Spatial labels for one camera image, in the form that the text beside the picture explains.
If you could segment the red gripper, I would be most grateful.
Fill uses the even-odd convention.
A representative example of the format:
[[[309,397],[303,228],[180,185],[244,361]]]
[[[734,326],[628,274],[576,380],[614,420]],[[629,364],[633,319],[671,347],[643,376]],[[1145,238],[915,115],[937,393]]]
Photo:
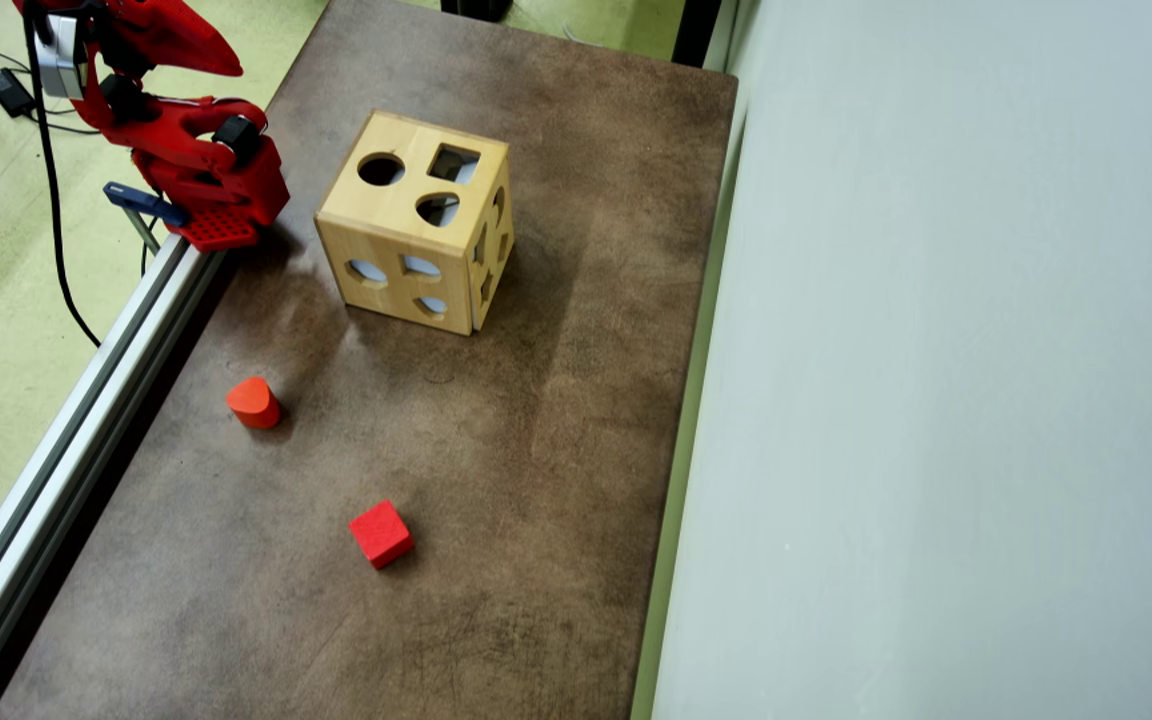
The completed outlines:
[[[185,1],[86,1],[84,53],[88,69],[105,69],[97,83],[103,94],[142,94],[157,65],[243,74],[228,41]]]

